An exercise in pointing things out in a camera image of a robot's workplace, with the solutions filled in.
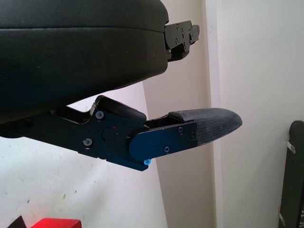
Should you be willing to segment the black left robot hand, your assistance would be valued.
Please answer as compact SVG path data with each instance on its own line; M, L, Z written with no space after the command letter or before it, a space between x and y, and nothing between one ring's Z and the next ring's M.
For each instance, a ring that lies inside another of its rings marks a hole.
M166 71L199 40L159 0L3 0L0 135L26 137L144 171L151 159L242 125L222 108L146 115L104 96Z

